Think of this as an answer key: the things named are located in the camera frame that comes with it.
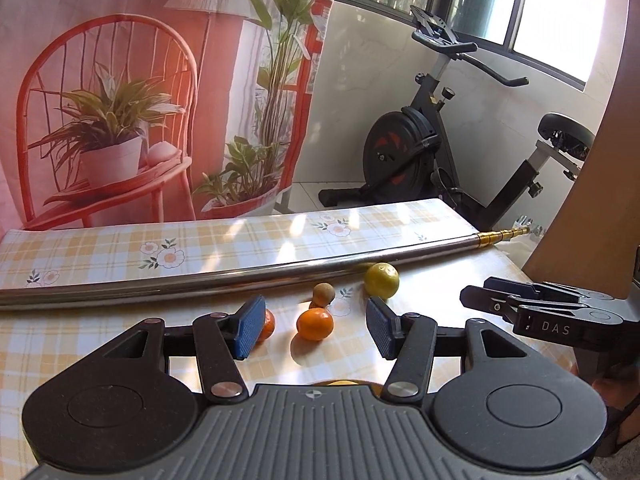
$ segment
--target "red chair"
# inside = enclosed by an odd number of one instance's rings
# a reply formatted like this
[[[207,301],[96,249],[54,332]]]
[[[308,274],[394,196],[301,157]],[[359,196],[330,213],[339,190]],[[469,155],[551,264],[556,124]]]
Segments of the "red chair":
[[[60,112],[60,92],[95,91],[96,62],[129,80],[162,76],[162,92],[171,94],[183,114],[164,118],[164,127],[149,129],[148,145],[166,140],[178,148],[155,167],[142,167],[122,182],[92,189],[82,178],[79,157],[59,164],[62,150],[32,146],[71,120]],[[187,170],[191,165],[191,113],[197,93],[196,61],[189,45],[171,27],[148,16],[113,14],[81,23],[54,40],[34,61],[20,87],[17,102],[18,176],[25,230],[42,231],[81,220],[91,227],[91,215],[142,196],[151,196],[155,222],[164,221],[162,190],[178,179],[185,220],[195,220]]]

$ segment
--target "plaid tablecloth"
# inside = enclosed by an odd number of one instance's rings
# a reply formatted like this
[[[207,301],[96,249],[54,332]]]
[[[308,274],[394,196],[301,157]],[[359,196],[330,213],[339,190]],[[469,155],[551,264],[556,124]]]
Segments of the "plaid tablecloth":
[[[14,231],[0,244],[0,286],[56,286],[249,267],[472,232],[471,225],[438,200],[253,219]],[[460,305],[460,289],[480,285],[492,275],[526,280],[494,248],[475,250],[402,268],[400,289],[389,305],[398,314],[420,312],[439,325],[464,326],[468,318],[482,314]],[[238,363],[250,389],[256,383],[334,378],[385,381],[393,363],[380,358],[367,333],[361,277],[336,280],[334,286],[337,297],[330,311],[335,329],[318,344],[300,340],[295,331],[297,317],[308,308],[309,285],[261,291],[275,314],[276,330]],[[168,326],[190,324],[207,312],[234,312],[247,299],[236,294],[90,310],[0,313],[0,478],[21,478],[35,466],[20,411],[37,386],[141,319],[162,317]],[[483,317],[508,329],[498,317]],[[569,348],[527,342],[562,366],[574,358]],[[459,370],[459,359],[437,358],[430,390]],[[199,391],[194,358],[172,358],[171,374]]]

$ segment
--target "small brown fruit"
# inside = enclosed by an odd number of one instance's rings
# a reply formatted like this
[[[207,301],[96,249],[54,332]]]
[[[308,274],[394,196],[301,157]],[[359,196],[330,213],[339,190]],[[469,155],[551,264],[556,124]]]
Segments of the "small brown fruit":
[[[335,289],[330,283],[318,283],[314,287],[314,293],[311,298],[314,306],[326,307],[335,298]]]

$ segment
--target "printed backdrop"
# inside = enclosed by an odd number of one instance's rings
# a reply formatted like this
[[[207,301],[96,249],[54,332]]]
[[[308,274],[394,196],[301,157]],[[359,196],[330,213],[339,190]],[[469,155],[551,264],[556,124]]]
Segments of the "printed backdrop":
[[[0,0],[0,237],[290,186],[332,0]]]

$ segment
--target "white tiled wall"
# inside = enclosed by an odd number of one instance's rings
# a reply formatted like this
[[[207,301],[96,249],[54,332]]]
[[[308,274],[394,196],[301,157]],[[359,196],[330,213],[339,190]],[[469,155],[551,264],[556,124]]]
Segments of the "white tiled wall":
[[[322,48],[296,182],[358,182],[370,127],[411,103],[415,74],[436,54],[411,39],[411,28],[335,2]]]
[[[294,213],[332,209],[330,207],[324,207],[318,199],[318,192],[321,189],[344,189],[360,187],[362,184],[364,184],[364,182],[305,182],[303,184],[294,182],[291,185],[288,207]],[[340,204],[340,206],[348,207],[350,204],[345,203]]]
[[[533,151],[538,123],[547,112],[569,115],[597,132],[618,69],[627,5],[628,0],[607,0],[600,46],[584,92],[487,51],[474,55],[505,76],[529,77],[529,85],[509,89],[471,65],[450,63],[443,84],[453,88],[456,97],[442,115],[468,192],[482,202],[491,200]],[[410,39],[411,31],[375,13],[334,4],[297,182],[362,180],[362,147],[369,128],[379,115],[411,102],[415,74],[427,72],[435,60],[432,51]],[[543,168],[540,183],[543,193],[535,199],[525,194],[502,224],[511,224],[519,214],[544,226],[551,223],[572,183],[554,161]]]
[[[505,76],[528,77],[529,85],[510,89],[467,63],[450,63],[442,83],[453,88],[456,97],[443,108],[442,117],[465,190],[488,203],[533,151],[545,113],[568,115],[597,133],[618,71],[627,6],[628,0],[607,0],[600,45],[584,92],[487,51],[474,56]],[[576,40],[580,48],[580,39]],[[548,227],[571,189],[563,169],[550,160],[538,179],[543,192],[535,199],[525,193],[501,225],[510,226],[519,215],[527,214]]]

